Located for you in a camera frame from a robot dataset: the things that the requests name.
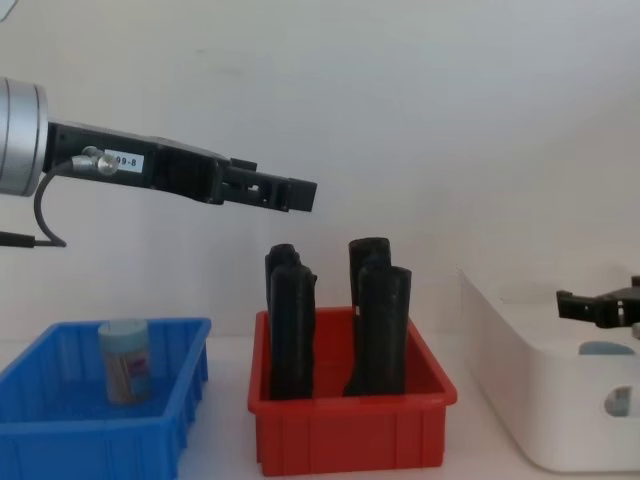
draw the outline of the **black plastic part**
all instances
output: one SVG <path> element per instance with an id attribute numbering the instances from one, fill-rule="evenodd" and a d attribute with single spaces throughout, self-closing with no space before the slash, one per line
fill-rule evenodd
<path id="1" fill-rule="evenodd" d="M 316 277 L 303 265 L 280 265 L 271 276 L 271 399 L 313 395 Z"/>
<path id="2" fill-rule="evenodd" d="M 404 394 L 411 271 L 364 267 L 359 284 L 366 394 Z"/>
<path id="3" fill-rule="evenodd" d="M 559 290 L 558 316 L 595 323 L 599 328 L 630 327 L 640 322 L 640 277 L 632 277 L 631 285 L 595 297 Z"/>
<path id="4" fill-rule="evenodd" d="M 0 247 L 33 248 L 35 246 L 36 237 L 33 235 L 0 232 Z"/>
<path id="5" fill-rule="evenodd" d="M 351 305 L 353 314 L 353 373 L 344 388 L 345 396 L 365 395 L 365 385 L 362 378 L 362 318 L 359 314 L 360 293 L 359 274 L 363 267 L 378 265 L 391 266 L 391 245 L 387 238 L 370 237 L 353 240 L 349 243 L 349 264 L 351 277 Z"/>
<path id="6" fill-rule="evenodd" d="M 267 286 L 267 306 L 271 307 L 271 274 L 280 265 L 299 265 L 300 255 L 293 245 L 282 243 L 271 247 L 264 257 L 264 270 Z"/>
<path id="7" fill-rule="evenodd" d="M 49 123 L 44 171 L 80 155 L 87 146 L 142 155 L 142 172 L 119 170 L 111 177 L 97 172 L 67 176 L 161 190 L 217 205 L 230 201 L 284 212 L 310 212 L 313 208 L 315 183 L 257 173 L 253 162 L 226 159 L 169 140 L 86 125 Z"/>

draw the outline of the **black cable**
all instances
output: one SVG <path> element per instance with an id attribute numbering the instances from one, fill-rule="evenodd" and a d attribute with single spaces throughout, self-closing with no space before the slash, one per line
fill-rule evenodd
<path id="1" fill-rule="evenodd" d="M 36 189 L 35 196 L 33 197 L 33 213 L 36 216 L 36 222 L 38 222 L 38 226 L 42 233 L 49 240 L 35 240 L 34 246 L 36 247 L 66 247 L 67 242 L 58 237 L 55 233 L 51 231 L 51 229 L 47 226 L 47 223 L 44 221 L 44 216 L 42 215 L 42 196 L 44 195 L 44 191 L 47 186 L 53 180 L 53 177 L 58 175 L 59 173 L 69 172 L 73 169 L 73 164 L 68 162 L 59 163 L 51 170 L 47 172 L 44 176 L 38 188 Z"/>

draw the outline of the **white table surface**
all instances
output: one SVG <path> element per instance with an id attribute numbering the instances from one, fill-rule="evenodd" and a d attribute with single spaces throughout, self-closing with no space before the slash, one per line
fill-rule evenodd
<path id="1" fill-rule="evenodd" d="M 458 403 L 447 410 L 445 463 L 440 468 L 403 470 L 399 480 L 638 480 L 633 474 L 558 475 L 531 464 L 504 430 L 470 377 L 453 335 L 427 335 L 426 341 L 458 389 Z M 0 342 L 0 369 L 25 347 Z M 254 418 L 247 411 L 253 339 L 219 337 L 207 341 L 209 383 L 196 412 L 188 448 L 180 461 L 180 480 L 262 479 L 255 462 Z M 387 479 L 389 472 L 298 476 L 323 480 Z"/>

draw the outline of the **label sticker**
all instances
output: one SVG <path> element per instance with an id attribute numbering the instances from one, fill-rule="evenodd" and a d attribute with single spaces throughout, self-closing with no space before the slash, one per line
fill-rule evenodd
<path id="1" fill-rule="evenodd" d="M 142 173 L 144 155 L 137 153 L 118 152 L 117 150 L 105 150 L 104 153 L 113 155 L 118 159 L 118 171 Z"/>

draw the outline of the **white container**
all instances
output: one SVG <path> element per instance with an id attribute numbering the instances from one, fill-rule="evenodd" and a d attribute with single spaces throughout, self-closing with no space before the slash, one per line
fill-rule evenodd
<path id="1" fill-rule="evenodd" d="M 459 277 L 469 368 L 524 453 L 558 472 L 640 471 L 640 340 L 629 328 L 560 319 L 555 303 L 556 289 L 594 295 L 631 279 L 514 285 L 469 271 Z M 579 355 L 589 341 L 636 355 Z M 628 416 L 607 412 L 619 415 L 621 400 Z"/>

